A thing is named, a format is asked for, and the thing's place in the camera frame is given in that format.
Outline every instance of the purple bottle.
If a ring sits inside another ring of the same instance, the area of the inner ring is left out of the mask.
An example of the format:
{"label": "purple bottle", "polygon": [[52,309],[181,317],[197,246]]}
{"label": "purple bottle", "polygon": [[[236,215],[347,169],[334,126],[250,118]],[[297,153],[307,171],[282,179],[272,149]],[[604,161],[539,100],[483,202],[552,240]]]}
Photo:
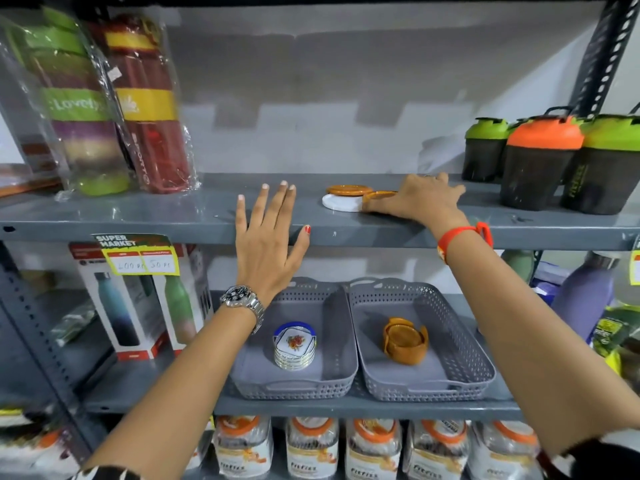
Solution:
{"label": "purple bottle", "polygon": [[584,264],[564,281],[551,308],[586,342],[613,298],[615,253],[589,251]]}

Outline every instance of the red bottle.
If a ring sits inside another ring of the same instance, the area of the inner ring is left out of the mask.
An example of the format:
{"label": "red bottle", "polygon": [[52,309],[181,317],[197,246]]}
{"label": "red bottle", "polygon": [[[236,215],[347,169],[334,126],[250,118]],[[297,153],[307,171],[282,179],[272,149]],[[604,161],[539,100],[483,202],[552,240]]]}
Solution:
{"label": "red bottle", "polygon": [[109,61],[117,68],[110,74],[117,76],[112,82],[136,147],[140,186],[161,194],[187,189],[191,170],[156,25],[147,18],[121,15],[109,22],[104,38]]}

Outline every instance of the hand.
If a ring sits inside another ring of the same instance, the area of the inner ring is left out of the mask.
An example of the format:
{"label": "hand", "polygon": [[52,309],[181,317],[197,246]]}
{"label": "hand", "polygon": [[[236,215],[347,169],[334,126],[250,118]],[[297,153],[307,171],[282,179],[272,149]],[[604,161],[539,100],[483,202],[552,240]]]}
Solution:
{"label": "hand", "polygon": [[464,185],[450,187],[446,173],[437,177],[407,175],[396,195],[370,200],[362,205],[362,210],[420,222],[440,240],[448,230],[469,225],[458,209],[458,199],[465,191]]}
{"label": "hand", "polygon": [[253,206],[248,228],[244,195],[238,195],[236,207],[236,284],[249,286],[265,307],[287,287],[300,267],[311,234],[311,227],[304,226],[287,256],[296,186],[287,189],[287,183],[281,183],[265,212],[268,196],[269,186],[264,184]]}

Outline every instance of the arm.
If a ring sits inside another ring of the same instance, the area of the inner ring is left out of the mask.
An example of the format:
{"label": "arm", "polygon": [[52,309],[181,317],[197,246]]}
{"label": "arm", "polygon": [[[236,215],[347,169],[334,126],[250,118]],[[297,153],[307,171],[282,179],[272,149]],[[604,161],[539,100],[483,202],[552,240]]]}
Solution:
{"label": "arm", "polygon": [[[263,185],[249,227],[242,195],[236,209],[237,283],[249,286],[263,306],[291,281],[308,249],[310,233],[306,226],[287,256],[296,189],[293,185],[287,189],[283,182],[265,212],[268,192]],[[180,478],[236,354],[254,326],[251,310],[221,306],[84,468],[114,465],[146,480]]]}
{"label": "arm", "polygon": [[[468,226],[457,207],[462,185],[448,176],[408,176],[397,195],[366,211],[414,219],[436,239]],[[482,329],[496,365],[551,456],[588,438],[640,428],[640,398],[475,232],[462,232],[447,263]]]}

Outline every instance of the yellow band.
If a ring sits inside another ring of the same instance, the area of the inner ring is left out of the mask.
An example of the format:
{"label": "yellow band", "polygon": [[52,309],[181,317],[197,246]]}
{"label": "yellow band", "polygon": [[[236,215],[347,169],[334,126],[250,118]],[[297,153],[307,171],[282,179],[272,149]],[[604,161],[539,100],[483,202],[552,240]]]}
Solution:
{"label": "yellow band", "polygon": [[172,91],[164,89],[116,89],[127,121],[177,121]]}
{"label": "yellow band", "polygon": [[133,34],[131,32],[107,32],[105,33],[107,45],[113,47],[137,48],[139,50],[157,50],[147,35]]}

